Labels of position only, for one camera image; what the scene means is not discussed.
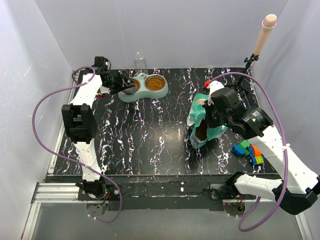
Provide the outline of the grey food scoop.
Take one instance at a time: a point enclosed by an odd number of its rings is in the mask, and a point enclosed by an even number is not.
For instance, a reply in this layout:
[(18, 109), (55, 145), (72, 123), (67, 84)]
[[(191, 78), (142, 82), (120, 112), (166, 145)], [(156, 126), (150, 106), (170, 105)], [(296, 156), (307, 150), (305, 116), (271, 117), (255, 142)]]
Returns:
[(140, 83), (138, 80), (136, 80), (135, 78), (130, 78), (128, 79), (125, 84), (124, 87), (122, 89), (122, 93), (126, 94), (126, 95), (133, 95), (135, 94), (138, 90), (140, 89)]

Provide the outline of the teal dog food bag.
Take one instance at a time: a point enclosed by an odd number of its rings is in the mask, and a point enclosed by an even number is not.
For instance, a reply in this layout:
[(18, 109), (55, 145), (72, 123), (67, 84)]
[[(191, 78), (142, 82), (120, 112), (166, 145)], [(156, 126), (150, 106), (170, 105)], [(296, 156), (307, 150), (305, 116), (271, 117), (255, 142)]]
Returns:
[(226, 126), (209, 127), (205, 117), (206, 111), (203, 107), (208, 96), (203, 93), (197, 93), (193, 98), (191, 108), (187, 117), (187, 126), (192, 129), (189, 136), (190, 143), (194, 149), (201, 148), (208, 141), (219, 139), (227, 130)]

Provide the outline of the teal double pet bowl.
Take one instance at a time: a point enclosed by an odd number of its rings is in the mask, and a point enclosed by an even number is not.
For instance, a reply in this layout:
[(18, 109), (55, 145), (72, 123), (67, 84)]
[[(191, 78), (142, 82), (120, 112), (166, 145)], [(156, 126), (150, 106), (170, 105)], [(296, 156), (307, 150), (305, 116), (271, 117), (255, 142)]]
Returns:
[(161, 99), (169, 92), (169, 85), (166, 79), (159, 74), (144, 74), (141, 73), (130, 78), (135, 84), (136, 92), (129, 93), (129, 88), (118, 93), (118, 97), (125, 103), (135, 102), (139, 99)]

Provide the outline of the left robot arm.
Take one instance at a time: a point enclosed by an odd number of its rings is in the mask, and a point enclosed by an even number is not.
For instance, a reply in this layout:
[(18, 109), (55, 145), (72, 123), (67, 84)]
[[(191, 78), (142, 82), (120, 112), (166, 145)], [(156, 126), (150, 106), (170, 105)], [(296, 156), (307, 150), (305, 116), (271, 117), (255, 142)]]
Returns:
[(105, 181), (101, 176), (96, 150), (97, 122), (92, 105), (97, 95), (103, 95), (102, 87), (115, 95), (126, 89), (136, 91), (136, 85), (121, 73), (116, 76), (109, 74), (111, 62), (96, 56), (90, 69), (81, 70), (81, 86), (69, 104), (61, 108), (65, 133), (75, 146), (82, 167), (82, 183), (79, 185), (86, 194), (95, 200), (106, 197)]

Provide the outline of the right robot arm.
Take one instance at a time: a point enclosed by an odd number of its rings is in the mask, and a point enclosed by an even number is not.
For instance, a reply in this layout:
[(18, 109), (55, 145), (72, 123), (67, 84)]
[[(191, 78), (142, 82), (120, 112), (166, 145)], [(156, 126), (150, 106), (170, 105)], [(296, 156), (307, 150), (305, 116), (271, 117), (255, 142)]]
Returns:
[(279, 206), (291, 215), (310, 208), (320, 193), (320, 177), (283, 145), (272, 119), (259, 107), (245, 108), (232, 88), (212, 85), (208, 91), (203, 105), (208, 126), (226, 126), (241, 135), (280, 175), (279, 179), (265, 179), (237, 172), (225, 183), (227, 195), (232, 199), (253, 195), (280, 201)]

